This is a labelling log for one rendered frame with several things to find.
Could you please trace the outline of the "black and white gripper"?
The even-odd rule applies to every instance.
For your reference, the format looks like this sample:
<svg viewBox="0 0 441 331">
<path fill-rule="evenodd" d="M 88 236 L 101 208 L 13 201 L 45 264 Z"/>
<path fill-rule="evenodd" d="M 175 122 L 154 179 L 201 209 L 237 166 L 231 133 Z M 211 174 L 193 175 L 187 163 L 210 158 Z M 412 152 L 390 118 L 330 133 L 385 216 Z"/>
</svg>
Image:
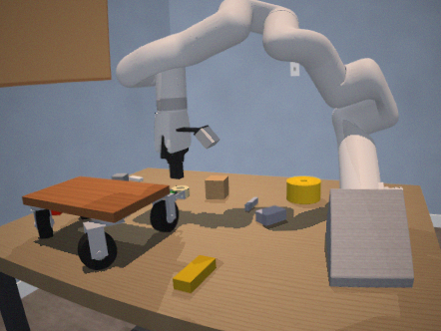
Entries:
<svg viewBox="0 0 441 331">
<path fill-rule="evenodd" d="M 191 127 L 188 109 L 156 112 L 155 150 L 170 165 L 170 178 L 184 177 L 185 153 L 192 143 L 191 133 L 176 131 L 184 127 Z"/>
</svg>

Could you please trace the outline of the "wooden dolly with black caster wheels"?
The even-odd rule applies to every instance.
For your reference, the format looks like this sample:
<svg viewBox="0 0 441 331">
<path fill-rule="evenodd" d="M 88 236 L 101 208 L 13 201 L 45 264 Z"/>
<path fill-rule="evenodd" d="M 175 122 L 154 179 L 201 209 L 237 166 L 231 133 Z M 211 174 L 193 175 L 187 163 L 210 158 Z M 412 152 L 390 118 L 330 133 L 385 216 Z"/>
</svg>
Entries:
<svg viewBox="0 0 441 331">
<path fill-rule="evenodd" d="M 179 220 L 177 198 L 186 199 L 185 191 L 172 191 L 165 184 L 86 176 L 22 196 L 23 205 L 30 206 L 33 211 L 34 225 L 41 239 L 53 237 L 55 222 L 51 210 L 93 219 L 83 222 L 85 234 L 79 240 L 78 255 L 94 270 L 109 267 L 117 256 L 116 242 L 104 231 L 105 226 L 124 223 L 125 218 L 152 203 L 153 229 L 171 232 Z"/>
</svg>

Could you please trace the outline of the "yellow short cylinder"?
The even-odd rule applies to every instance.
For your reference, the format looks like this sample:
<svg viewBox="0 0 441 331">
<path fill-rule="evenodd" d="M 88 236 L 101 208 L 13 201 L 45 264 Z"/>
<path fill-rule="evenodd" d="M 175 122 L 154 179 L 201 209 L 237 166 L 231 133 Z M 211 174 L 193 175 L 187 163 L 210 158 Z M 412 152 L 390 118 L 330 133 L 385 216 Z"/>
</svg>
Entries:
<svg viewBox="0 0 441 331">
<path fill-rule="evenodd" d="M 321 180 L 312 176 L 296 176 L 286 181 L 286 199 L 297 204 L 320 201 Z"/>
</svg>

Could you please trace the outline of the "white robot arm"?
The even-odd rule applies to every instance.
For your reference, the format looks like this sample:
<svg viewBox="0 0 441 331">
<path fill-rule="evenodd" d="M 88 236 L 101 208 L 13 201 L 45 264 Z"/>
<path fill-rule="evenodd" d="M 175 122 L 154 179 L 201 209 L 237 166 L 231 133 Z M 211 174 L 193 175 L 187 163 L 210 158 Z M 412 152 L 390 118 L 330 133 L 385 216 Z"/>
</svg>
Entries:
<svg viewBox="0 0 441 331">
<path fill-rule="evenodd" d="M 127 88 L 156 86 L 157 111 L 187 109 L 186 67 L 241 43 L 249 32 L 262 34 L 265 52 L 275 60 L 303 66 L 325 103 L 335 109 L 332 124 L 340 188 L 403 189 L 388 188 L 380 181 L 376 145 L 370 136 L 393 127 L 399 119 L 375 61 L 366 58 L 343 65 L 325 36 L 299 29 L 296 15 L 281 6 L 224 0 L 218 11 L 127 55 L 116 70 L 119 83 Z"/>
</svg>

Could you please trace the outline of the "roll of masking tape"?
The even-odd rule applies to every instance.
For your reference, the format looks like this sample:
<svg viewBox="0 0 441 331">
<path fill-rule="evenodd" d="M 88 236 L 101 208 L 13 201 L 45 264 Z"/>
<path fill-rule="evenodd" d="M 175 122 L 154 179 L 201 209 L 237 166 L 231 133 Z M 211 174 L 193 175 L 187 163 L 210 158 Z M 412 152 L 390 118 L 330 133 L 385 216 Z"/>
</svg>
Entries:
<svg viewBox="0 0 441 331">
<path fill-rule="evenodd" d="M 185 191 L 186 197 L 190 196 L 190 188 L 186 185 L 178 185 L 172 188 L 172 191 L 182 192 Z"/>
</svg>

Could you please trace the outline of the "yellow rectangular block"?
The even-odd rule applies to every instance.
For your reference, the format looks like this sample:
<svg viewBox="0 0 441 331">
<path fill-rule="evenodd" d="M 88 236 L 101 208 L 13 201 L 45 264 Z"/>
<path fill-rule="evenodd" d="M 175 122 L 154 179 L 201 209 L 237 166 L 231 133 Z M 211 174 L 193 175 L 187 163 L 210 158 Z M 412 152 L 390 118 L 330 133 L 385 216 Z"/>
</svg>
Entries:
<svg viewBox="0 0 441 331">
<path fill-rule="evenodd" d="M 216 268 L 215 258 L 199 255 L 173 278 L 174 289 L 193 293 Z"/>
</svg>

